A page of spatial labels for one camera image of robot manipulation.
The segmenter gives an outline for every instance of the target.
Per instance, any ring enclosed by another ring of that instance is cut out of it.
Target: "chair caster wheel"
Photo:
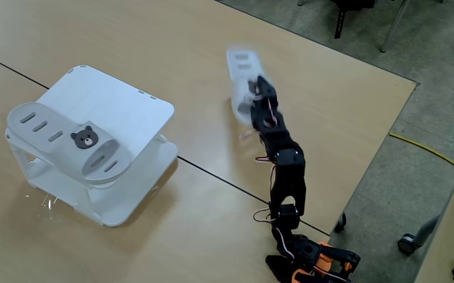
[[[405,255],[411,255],[415,252],[418,247],[414,244],[414,235],[406,233],[398,241],[398,249]]]
[[[345,224],[347,224],[347,218],[345,217],[345,213],[342,213],[341,218],[338,220],[337,225],[335,226],[334,232],[340,233],[343,231]]]

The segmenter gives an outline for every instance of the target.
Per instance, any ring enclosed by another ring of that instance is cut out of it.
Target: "floor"
[[[338,8],[328,0],[223,0],[224,4],[338,52],[420,83],[392,132],[454,160],[454,0],[412,1],[387,53],[379,47],[401,4],[348,12],[334,39]],[[404,233],[440,213],[454,189],[454,167],[423,149],[386,137],[345,212],[348,224],[331,244],[362,256],[354,281],[410,282],[424,249],[397,251]]]

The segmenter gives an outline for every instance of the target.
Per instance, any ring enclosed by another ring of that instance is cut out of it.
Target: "black robotic arm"
[[[251,106],[253,128],[260,135],[267,160],[275,165],[275,182],[271,188],[269,210],[272,235],[281,255],[268,255],[267,265],[280,282],[350,282],[360,257],[350,251],[317,244],[304,235],[293,235],[300,216],[305,212],[305,158],[302,148],[290,137],[274,87],[258,76],[249,82],[254,94]],[[293,197],[294,204],[282,204]],[[338,261],[341,270],[330,270],[331,261]]]

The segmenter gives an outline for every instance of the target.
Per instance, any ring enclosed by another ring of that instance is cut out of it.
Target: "chair leg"
[[[345,11],[341,9],[338,12],[337,28],[335,29],[335,39],[340,38],[340,34],[342,33],[342,27],[344,26],[344,19]]]
[[[381,52],[387,51],[389,43],[391,42],[391,38],[393,37],[394,31],[397,29],[397,26],[400,23],[400,20],[403,17],[403,14],[405,13],[405,10],[407,9],[409,2],[410,0],[403,0],[403,2],[401,3],[401,7],[398,10],[397,17],[394,19],[393,25],[391,26],[389,33],[387,34],[386,39],[384,40],[384,44],[382,44]]]

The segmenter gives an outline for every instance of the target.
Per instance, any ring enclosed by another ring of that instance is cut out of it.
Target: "cartoon bear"
[[[89,149],[98,143],[99,137],[92,130],[91,126],[86,126],[85,130],[78,133],[71,133],[71,138],[75,140],[75,144],[79,149]]]

